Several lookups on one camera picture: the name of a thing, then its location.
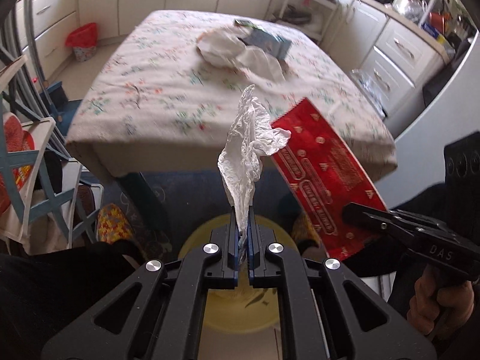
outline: small trash can with red bag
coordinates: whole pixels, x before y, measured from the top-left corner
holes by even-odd
[[[65,41],[65,45],[73,47],[77,61],[85,62],[95,55],[97,39],[97,23],[88,23],[73,31]]]

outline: countertop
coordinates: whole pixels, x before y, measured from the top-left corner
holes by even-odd
[[[433,37],[428,35],[428,33],[426,33],[424,30],[419,28],[418,25],[416,25],[413,21],[408,20],[404,16],[395,12],[393,9],[387,8],[385,5],[380,4],[379,2],[377,2],[375,0],[359,0],[359,1],[370,5],[371,7],[381,11],[382,13],[391,17],[392,19],[398,21],[403,26],[407,27],[415,35],[422,38],[422,40],[424,40],[438,54],[440,54],[442,56],[442,59],[445,62],[445,64],[448,64],[450,62],[450,58],[448,57],[448,55],[447,55],[445,49],[443,48],[443,46],[440,43],[438,43]]]

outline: human hand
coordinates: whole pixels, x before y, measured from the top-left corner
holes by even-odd
[[[435,278],[427,266],[422,277],[415,283],[415,296],[410,300],[406,319],[420,333],[428,335],[435,327],[434,321],[440,314],[440,306],[450,308],[445,324],[437,333],[438,338],[447,339],[472,315],[475,306],[472,283],[466,281],[460,286],[441,288],[437,298],[433,299],[436,290]]]

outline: floral tablecloth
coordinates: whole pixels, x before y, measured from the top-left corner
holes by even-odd
[[[118,47],[78,109],[69,152],[101,180],[129,172],[216,167],[242,91],[272,121],[308,97],[337,129],[375,181],[394,170],[392,136],[346,74],[303,33],[253,20],[292,40],[286,81],[215,68],[196,43],[205,31],[237,16],[156,11]]]

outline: white refrigerator side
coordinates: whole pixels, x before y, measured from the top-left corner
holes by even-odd
[[[480,40],[437,98],[396,140],[398,169],[376,183],[388,207],[445,179],[443,148],[480,130]]]

